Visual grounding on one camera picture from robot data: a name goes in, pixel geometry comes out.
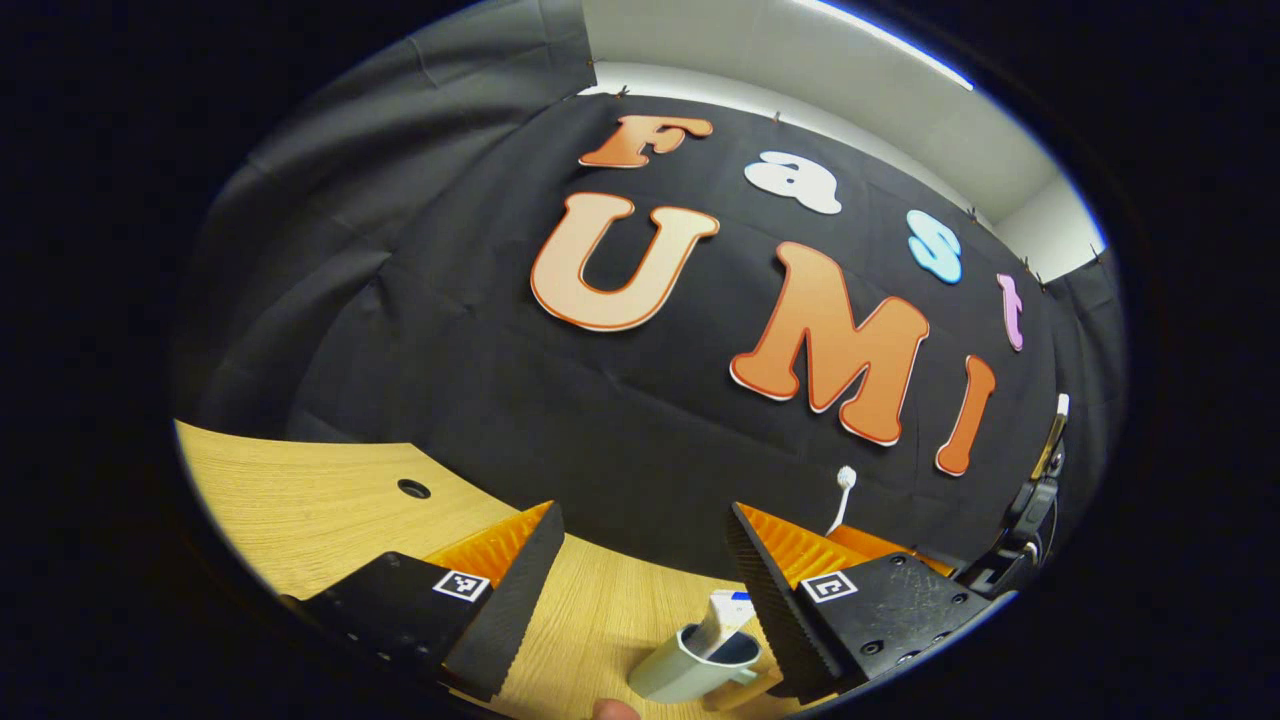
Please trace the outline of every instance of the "white cup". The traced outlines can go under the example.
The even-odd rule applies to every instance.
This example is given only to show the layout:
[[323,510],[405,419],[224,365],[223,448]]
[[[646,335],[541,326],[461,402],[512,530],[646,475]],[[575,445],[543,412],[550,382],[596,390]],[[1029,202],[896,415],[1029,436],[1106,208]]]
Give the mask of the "white cup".
[[733,633],[710,657],[703,660],[685,647],[696,624],[658,646],[627,676],[627,684],[640,697],[662,703],[691,702],[726,682],[748,684],[756,678],[749,666],[760,659],[760,643],[745,633]]

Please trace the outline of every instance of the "fingertip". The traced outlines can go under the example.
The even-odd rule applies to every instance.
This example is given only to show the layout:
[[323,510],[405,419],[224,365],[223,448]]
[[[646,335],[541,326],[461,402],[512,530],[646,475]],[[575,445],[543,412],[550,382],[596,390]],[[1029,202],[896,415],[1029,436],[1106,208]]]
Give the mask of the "fingertip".
[[640,714],[620,700],[602,697],[591,706],[591,720],[640,720]]

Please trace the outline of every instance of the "pink letter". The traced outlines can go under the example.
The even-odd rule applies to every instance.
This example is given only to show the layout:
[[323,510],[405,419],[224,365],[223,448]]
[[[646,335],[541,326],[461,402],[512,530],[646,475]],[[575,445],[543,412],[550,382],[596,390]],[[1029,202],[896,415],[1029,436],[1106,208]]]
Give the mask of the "pink letter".
[[997,273],[996,282],[1005,291],[1005,333],[1009,334],[1009,345],[1014,346],[1014,352],[1021,352],[1023,333],[1018,329],[1018,314],[1023,311],[1023,299],[1018,297],[1014,278]]

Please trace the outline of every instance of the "cable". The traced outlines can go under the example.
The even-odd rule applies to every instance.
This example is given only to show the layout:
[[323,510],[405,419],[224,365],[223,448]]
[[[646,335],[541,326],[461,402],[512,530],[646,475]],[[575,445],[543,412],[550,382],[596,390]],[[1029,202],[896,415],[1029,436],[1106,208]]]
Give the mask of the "cable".
[[1044,559],[1048,560],[1048,551],[1053,547],[1053,536],[1057,534],[1057,496],[1053,496],[1053,525],[1048,529],[1048,544],[1044,546]]
[[828,536],[836,532],[836,528],[845,519],[845,507],[849,506],[849,491],[854,489],[854,486],[858,483],[858,471],[845,465],[836,473],[836,483],[844,488],[844,492],[840,495],[840,510],[836,511],[836,520],[831,523],[831,529],[827,530]]

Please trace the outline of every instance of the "table surface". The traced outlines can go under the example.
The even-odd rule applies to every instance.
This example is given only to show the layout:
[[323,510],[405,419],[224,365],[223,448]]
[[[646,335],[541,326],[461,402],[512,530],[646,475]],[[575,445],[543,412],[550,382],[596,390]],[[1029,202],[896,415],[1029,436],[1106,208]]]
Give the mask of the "table surface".
[[[311,597],[381,552],[425,557],[517,512],[410,443],[282,442],[175,424],[209,515],[276,593]],[[402,478],[426,486],[430,497],[403,493]],[[481,705],[520,720],[586,717],[600,697],[630,703],[645,720],[773,720],[800,710],[795,700],[764,694],[710,712],[698,702],[648,702],[627,687],[627,673],[649,651],[701,620],[714,589],[745,587],[566,533],[507,682]],[[759,620],[744,632],[764,647],[756,669],[774,667]]]

